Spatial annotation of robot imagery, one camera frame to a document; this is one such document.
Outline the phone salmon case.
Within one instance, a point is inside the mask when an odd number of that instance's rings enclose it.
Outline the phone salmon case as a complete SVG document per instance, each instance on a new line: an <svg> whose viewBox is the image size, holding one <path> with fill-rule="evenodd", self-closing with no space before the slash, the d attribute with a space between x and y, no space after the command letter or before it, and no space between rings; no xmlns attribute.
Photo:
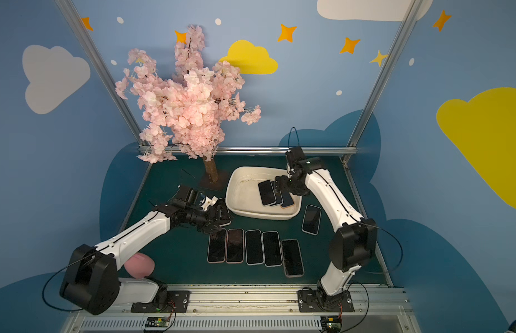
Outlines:
<svg viewBox="0 0 516 333"><path fill-rule="evenodd" d="M307 205L302 220L302 232L313 236L318 235L321 214L321 208L314 205Z"/></svg>

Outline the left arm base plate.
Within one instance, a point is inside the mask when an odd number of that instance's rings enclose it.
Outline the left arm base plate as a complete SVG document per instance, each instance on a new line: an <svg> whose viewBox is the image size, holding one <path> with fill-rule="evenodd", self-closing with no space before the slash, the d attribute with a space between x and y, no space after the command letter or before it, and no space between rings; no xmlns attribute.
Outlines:
<svg viewBox="0 0 516 333"><path fill-rule="evenodd" d="M186 313L189 305L190 291L162 290L153 301L133 303L132 313Z"/></svg>

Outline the phone light pink case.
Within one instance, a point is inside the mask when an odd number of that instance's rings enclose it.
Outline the phone light pink case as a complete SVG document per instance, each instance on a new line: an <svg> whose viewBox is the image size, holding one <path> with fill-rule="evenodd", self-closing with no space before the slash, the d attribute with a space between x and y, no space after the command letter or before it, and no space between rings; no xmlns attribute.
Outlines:
<svg viewBox="0 0 516 333"><path fill-rule="evenodd" d="M284 239L281 241L281 254L284 261L284 273L288 278L300 278L304 275L304 265L299 241Z"/></svg>

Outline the phone coral case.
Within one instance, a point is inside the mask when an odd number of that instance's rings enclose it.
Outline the phone coral case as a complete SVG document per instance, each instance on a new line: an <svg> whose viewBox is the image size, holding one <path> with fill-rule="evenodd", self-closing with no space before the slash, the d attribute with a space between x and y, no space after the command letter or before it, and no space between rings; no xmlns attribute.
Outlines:
<svg viewBox="0 0 516 333"><path fill-rule="evenodd" d="M228 230L225 261L228 264L241 264L244 261L244 255L244 230L240 228Z"/></svg>

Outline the phone white case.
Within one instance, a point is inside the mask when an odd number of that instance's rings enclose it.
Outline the phone white case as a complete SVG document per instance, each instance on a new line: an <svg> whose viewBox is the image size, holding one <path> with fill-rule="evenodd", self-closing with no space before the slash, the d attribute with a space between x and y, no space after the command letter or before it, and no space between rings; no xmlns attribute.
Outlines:
<svg viewBox="0 0 516 333"><path fill-rule="evenodd" d="M266 267L281 266L283 263L279 233L267 231L262 233L264 264Z"/></svg>

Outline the phone cream case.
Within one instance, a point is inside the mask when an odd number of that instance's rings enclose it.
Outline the phone cream case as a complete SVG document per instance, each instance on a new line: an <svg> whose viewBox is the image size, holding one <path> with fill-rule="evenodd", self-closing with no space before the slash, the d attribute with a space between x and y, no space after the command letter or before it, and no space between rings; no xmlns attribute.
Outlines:
<svg viewBox="0 0 516 333"><path fill-rule="evenodd" d="M223 263L226 258L227 230L221 228L209 235L207 262L209 264Z"/></svg>

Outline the white plastic storage box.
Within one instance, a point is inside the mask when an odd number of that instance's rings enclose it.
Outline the white plastic storage box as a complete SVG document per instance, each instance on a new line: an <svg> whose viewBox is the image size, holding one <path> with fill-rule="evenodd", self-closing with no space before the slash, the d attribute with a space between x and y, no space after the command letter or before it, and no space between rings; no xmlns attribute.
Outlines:
<svg viewBox="0 0 516 333"><path fill-rule="evenodd" d="M287 221L297 216L301 210L302 198L292 195L294 205L265 206L261 202L258 184L274 180L276 176L287 176L285 169L258 166L242 166L234 170L225 195L228 209L234 214L254 219Z"/></svg>

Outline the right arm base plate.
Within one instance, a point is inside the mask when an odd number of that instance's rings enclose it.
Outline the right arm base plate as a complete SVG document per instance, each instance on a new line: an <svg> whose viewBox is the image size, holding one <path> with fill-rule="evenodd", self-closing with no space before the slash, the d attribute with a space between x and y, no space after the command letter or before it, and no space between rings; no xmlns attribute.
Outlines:
<svg viewBox="0 0 516 333"><path fill-rule="evenodd" d="M335 296L323 290L304 287L297 292L299 311L306 312L354 312L354 304L349 292Z"/></svg>

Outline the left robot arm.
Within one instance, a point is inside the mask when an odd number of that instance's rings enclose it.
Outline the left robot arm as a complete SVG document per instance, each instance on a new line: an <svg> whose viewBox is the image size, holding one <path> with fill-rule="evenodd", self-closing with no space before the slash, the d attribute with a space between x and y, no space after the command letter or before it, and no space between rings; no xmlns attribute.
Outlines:
<svg viewBox="0 0 516 333"><path fill-rule="evenodd" d="M121 267L151 241L183 223L209 234L231 221L223 199L207 198L203 205L181 200L157 205L142 220L109 240L96 246L79 246L65 269L59 294L93 315L127 303L165 310L169 297L164 283L149 277L120 278Z"/></svg>

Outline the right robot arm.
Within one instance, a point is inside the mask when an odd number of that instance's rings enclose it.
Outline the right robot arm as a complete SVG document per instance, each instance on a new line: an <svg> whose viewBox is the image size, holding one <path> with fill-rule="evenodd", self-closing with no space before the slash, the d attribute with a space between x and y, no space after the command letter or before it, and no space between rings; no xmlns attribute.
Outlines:
<svg viewBox="0 0 516 333"><path fill-rule="evenodd" d="M281 188L296 196L312 193L334 230L329 243L330 265L317 284L324 299L342 294L345 285L376 255L378 227L344 197L320 158L308 158L301 147L286 152L287 175Z"/></svg>

